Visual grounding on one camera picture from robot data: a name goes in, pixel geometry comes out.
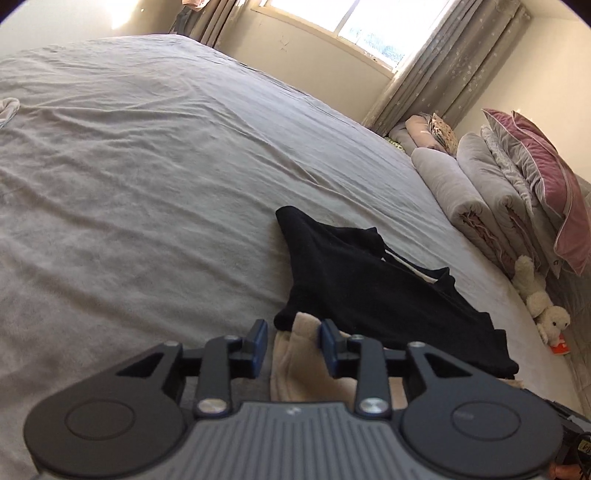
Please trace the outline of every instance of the window frame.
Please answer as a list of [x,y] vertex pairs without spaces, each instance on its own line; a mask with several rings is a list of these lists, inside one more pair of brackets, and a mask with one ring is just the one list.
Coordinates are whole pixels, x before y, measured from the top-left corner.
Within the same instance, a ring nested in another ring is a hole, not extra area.
[[373,56],[368,51],[362,49],[361,47],[355,45],[354,43],[350,42],[346,38],[339,37],[339,33],[341,29],[345,26],[345,23],[349,19],[349,17],[353,14],[355,7],[359,4],[361,0],[355,0],[345,16],[340,20],[339,25],[336,27],[334,31],[326,30],[321,26],[308,22],[306,19],[302,17],[298,17],[297,15],[293,15],[285,10],[281,10],[276,8],[272,5],[272,0],[256,0],[254,4],[251,6],[251,10],[258,12],[260,14],[266,15],[268,17],[275,18],[277,20],[283,21],[287,24],[293,25],[301,30],[307,31],[315,35],[322,40],[328,41],[339,47],[341,50],[346,51],[347,53],[351,54],[352,56],[362,60],[368,65],[371,65],[376,70],[381,72],[388,78],[393,78],[394,73],[397,71],[397,67],[392,67],[391,65],[387,64],[383,60]]

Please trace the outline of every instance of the ceiling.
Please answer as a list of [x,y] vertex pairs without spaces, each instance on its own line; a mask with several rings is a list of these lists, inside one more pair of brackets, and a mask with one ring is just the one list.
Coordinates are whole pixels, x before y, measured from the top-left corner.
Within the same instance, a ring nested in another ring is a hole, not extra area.
[[579,17],[561,0],[521,0],[534,17],[578,20]]

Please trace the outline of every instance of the window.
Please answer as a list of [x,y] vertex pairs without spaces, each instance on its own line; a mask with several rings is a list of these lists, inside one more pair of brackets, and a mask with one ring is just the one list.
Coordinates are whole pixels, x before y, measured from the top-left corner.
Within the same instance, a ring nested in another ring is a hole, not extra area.
[[450,0],[267,0],[396,67],[429,37]]

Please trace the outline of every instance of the gray curtain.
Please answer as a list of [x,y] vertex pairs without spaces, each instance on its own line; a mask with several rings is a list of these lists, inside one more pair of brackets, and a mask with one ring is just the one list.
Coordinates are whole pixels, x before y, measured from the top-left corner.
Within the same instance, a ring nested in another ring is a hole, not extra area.
[[363,124],[379,135],[419,112],[452,128],[482,93],[531,17],[517,0],[460,0],[427,45],[395,75]]
[[191,25],[188,36],[203,45],[215,47],[236,3],[237,0],[209,0],[199,12],[193,13],[197,20]]

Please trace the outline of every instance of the white plush toy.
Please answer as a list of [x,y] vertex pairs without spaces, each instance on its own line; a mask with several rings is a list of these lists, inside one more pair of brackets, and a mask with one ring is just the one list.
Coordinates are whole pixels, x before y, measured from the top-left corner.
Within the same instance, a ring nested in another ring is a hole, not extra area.
[[560,332],[570,325],[570,315],[552,303],[546,293],[546,280],[535,271],[530,257],[522,255],[517,259],[512,283],[534,318],[542,341],[558,345]]

